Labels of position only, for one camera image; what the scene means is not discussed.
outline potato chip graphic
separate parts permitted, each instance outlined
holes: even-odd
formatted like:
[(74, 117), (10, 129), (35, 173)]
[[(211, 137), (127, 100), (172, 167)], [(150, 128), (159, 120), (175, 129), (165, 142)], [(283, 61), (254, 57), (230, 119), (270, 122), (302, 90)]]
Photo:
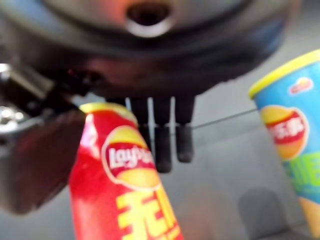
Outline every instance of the potato chip graphic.
[(300, 197), (299, 202), (312, 235), (317, 239), (320, 238), (320, 205), (304, 197)]
[(152, 153), (137, 129), (114, 129), (102, 147), (102, 156), (104, 169), (114, 183), (134, 190), (160, 186)]
[(284, 160), (298, 157), (309, 137), (306, 116), (297, 108), (279, 105), (266, 106), (260, 113), (280, 157)]

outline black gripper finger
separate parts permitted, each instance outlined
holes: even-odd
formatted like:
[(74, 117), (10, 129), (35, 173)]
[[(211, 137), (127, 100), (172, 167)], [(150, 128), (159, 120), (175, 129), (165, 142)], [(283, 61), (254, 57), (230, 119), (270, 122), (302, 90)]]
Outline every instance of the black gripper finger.
[(175, 143), (179, 162), (191, 163), (195, 154), (190, 125), (177, 125), (175, 127)]
[(159, 173), (170, 173), (172, 170), (170, 129), (157, 126), (154, 130), (155, 166)]

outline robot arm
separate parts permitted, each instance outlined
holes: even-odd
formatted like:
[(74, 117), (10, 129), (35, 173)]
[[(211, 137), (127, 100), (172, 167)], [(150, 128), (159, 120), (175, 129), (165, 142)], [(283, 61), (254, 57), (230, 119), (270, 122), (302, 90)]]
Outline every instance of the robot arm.
[[(0, 29), (11, 63), (10, 74), (0, 77), (1, 88), (7, 89), (2, 94), (26, 115), (44, 119), (42, 124), (34, 122), (30, 128), (37, 129), (40, 136), (44, 133), (43, 124), (58, 129), (54, 120), (74, 111), (66, 95), (92, 92), (121, 104), (129, 98), (149, 145), (147, 101), (152, 98), (156, 167), (159, 172), (169, 172), (172, 167), (168, 125), (171, 99), (175, 98), (177, 156), (180, 162), (190, 162), (193, 157), (190, 122), (196, 96), (246, 74), (274, 53), (283, 42), (299, 2), (1, 0)], [(73, 119), (78, 130), (76, 137), (68, 140), (76, 143), (70, 155), (77, 150), (84, 120), (80, 115)], [(0, 132), (1, 136), (10, 136), (5, 141), (11, 146), (8, 153), (17, 153), (15, 149), (25, 149), (20, 147), (21, 139), (29, 135), (17, 128), (9, 134)], [(58, 152), (57, 148), (64, 145), (52, 145), (53, 149), (49, 144), (43, 146), (42, 142), (38, 140), (35, 145), (39, 149), (47, 148), (50, 153)], [(24, 199), (26, 192), (20, 190), (26, 185), (32, 189), (42, 177), (37, 173), (52, 165), (34, 165), (34, 171), (28, 170), (34, 173), (28, 175), (31, 176), (28, 181), (20, 178), (21, 181), (14, 182), (10, 175), (26, 176), (23, 175), (26, 171), (19, 167), (22, 155), (13, 155), (16, 157), (14, 167), (9, 164), (2, 168), (6, 174), (0, 176), (7, 177), (9, 193), (20, 193), (19, 197)], [(9, 161), (8, 156), (2, 159)], [(53, 156), (47, 161), (54, 162)], [(54, 174), (56, 181), (43, 182), (43, 189), (52, 189), (52, 192), (34, 192), (23, 207), (17, 202), (8, 208), (25, 213), (53, 197), (60, 189), (53, 183), (65, 183), (62, 180), (68, 178), (72, 162), (60, 166), (64, 170), (55, 168), (61, 173)], [(6, 196), (17, 199), (17, 195)], [(0, 203), (10, 203), (12, 199), (0, 198)]]

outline glass table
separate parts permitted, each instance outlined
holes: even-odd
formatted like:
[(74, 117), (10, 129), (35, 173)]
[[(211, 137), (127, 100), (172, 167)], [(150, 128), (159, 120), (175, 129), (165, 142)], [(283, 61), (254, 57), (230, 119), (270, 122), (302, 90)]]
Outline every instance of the glass table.
[[(194, 162), (173, 154), (172, 173), (161, 176), (186, 240), (311, 239), (255, 110), (196, 126), (193, 140)], [(74, 240), (70, 212), (68, 189), (28, 216), (2, 211), (0, 238)]]

